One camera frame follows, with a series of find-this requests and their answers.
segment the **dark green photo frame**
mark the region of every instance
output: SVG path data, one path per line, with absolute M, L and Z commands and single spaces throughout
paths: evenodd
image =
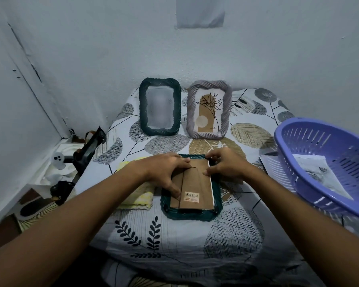
M 191 159 L 205 159 L 205 155 L 189 155 L 180 154 L 182 157 Z M 215 162 L 209 159 L 210 166 L 215 165 Z M 161 209 L 162 212 L 172 220 L 200 220 L 203 222 L 210 222 L 215 219 L 222 211 L 221 187 L 219 186 L 216 176 L 211 176 L 211 187 L 214 196 L 214 210 L 194 210 L 194 209 L 179 209 L 170 207 L 170 192 L 162 189 L 161 193 Z
M 147 126 L 147 99 L 146 90 L 149 86 L 169 86 L 173 89 L 174 109 L 173 109 L 173 126 L 170 129 L 152 129 Z M 140 121 L 141 129 L 148 135 L 171 136 L 178 132 L 181 125 L 181 86 L 174 78 L 145 78 L 140 85 Z

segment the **barcode sticker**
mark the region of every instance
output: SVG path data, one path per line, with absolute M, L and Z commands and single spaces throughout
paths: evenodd
M 185 191 L 184 201 L 199 202 L 199 193 L 189 193 Z

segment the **hand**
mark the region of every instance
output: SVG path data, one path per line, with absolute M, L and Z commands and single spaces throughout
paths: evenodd
M 176 153 L 166 153 L 132 162 L 128 165 L 140 168 L 145 181 L 167 189 L 175 198 L 181 197 L 181 190 L 172 181 L 172 173 L 176 168 L 191 168 L 190 158 L 182 158 Z
M 205 158 L 211 158 L 217 162 L 217 165 L 210 166 L 203 172 L 204 175 L 208 176 L 219 173 L 227 177 L 243 179 L 253 167 L 256 168 L 228 147 L 212 150 L 205 155 Z

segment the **bedsheet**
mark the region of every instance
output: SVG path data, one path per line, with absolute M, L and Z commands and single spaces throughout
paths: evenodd
M 234 91 L 230 123 L 222 140 L 191 139 L 186 132 L 187 93 L 173 136 L 148 136 L 140 128 L 138 89 L 128 98 L 76 184 L 73 196 L 116 171 L 123 161 L 166 153 L 204 154 L 230 147 L 261 167 L 259 155 L 276 150 L 274 131 L 292 113 L 266 89 Z M 168 219 L 156 189 L 149 210 L 117 210 L 91 245 L 125 265 L 167 282 L 220 284 L 293 283 L 322 285 L 278 221 L 247 184 L 221 184 L 224 209 L 211 222 Z

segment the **white wall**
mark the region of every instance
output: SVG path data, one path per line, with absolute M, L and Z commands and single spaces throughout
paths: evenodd
M 0 219 L 61 140 L 5 48 L 0 38 Z
M 359 133 L 359 0 L 226 0 L 175 30 L 175 0 L 0 0 L 68 126 L 106 128 L 145 77 L 266 87 L 295 115 Z

